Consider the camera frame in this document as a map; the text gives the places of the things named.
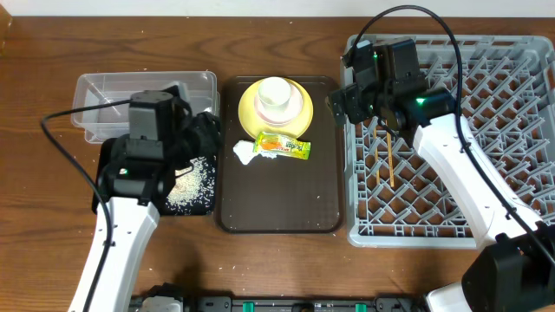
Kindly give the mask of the wooden chopstick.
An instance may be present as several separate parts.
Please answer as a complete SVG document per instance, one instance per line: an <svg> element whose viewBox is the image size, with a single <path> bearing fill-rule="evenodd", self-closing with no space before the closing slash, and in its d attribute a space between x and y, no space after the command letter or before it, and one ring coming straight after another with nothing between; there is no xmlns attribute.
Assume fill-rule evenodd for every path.
<svg viewBox="0 0 555 312"><path fill-rule="evenodd" d="M392 136L390 133L386 134L386 144L388 152L388 171L389 171L389 184L391 188L395 187L395 174L394 174L394 162L392 153Z"/></svg>
<svg viewBox="0 0 555 312"><path fill-rule="evenodd" d="M375 160L375 165L377 165L377 169L375 171L375 182L376 182L376 186L378 186L380 184L380 180L381 180L381 176L380 176L380 167L381 167L381 163L380 163L380 157L379 157L379 136L377 135L377 128L374 128L373 131L373 138L375 140L375 143L377 144L375 147L375 151L374 151L374 160Z"/></svg>

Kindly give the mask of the white napkin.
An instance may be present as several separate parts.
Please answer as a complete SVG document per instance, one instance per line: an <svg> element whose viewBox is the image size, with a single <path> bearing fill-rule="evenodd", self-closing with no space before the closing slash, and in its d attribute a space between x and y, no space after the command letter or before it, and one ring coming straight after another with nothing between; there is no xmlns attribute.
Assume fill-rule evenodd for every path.
<svg viewBox="0 0 555 312"><path fill-rule="evenodd" d="M240 140L233 147L233 152L238 156L240 162L246 166L257 156L265 157L268 159L275 159L277 155L271 152L255 152L254 143L251 141Z"/></svg>

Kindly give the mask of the yellow snack wrapper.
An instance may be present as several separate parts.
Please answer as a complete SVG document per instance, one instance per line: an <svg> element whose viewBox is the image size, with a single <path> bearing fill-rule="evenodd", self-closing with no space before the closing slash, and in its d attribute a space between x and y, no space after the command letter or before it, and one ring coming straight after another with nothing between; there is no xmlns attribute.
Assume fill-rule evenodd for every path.
<svg viewBox="0 0 555 312"><path fill-rule="evenodd" d="M293 139L284 134L260 133L255 139L253 152L275 153L295 159L310 157L311 143Z"/></svg>

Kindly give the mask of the white paper cup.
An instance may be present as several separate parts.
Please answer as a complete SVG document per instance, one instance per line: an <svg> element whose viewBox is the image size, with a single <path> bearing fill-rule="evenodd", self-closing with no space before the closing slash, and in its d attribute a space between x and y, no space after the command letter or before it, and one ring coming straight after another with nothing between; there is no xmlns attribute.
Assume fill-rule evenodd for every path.
<svg viewBox="0 0 555 312"><path fill-rule="evenodd" d="M285 78L264 78L258 86L258 98L266 113L283 113L291 98L291 85Z"/></svg>

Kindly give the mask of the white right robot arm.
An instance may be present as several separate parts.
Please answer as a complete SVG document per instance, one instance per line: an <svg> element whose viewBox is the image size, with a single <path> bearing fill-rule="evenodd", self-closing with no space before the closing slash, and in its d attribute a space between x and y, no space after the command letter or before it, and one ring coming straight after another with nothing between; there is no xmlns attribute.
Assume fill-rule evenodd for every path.
<svg viewBox="0 0 555 312"><path fill-rule="evenodd" d="M533 311L554 303L554 228L515 194L445 88L392 100L351 84L326 99L336 124L372 117L407 140L463 213L480 254L462 279L429 292L431 311Z"/></svg>

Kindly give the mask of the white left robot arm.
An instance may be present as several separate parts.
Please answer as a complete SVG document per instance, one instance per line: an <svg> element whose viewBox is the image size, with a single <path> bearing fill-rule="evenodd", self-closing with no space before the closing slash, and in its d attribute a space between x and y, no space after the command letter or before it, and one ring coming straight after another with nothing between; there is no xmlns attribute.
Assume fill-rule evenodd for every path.
<svg viewBox="0 0 555 312"><path fill-rule="evenodd" d="M72 311L127 309L141 260L180 171L221 146L220 120L208 112L156 117L106 140L94 183L96 228Z"/></svg>

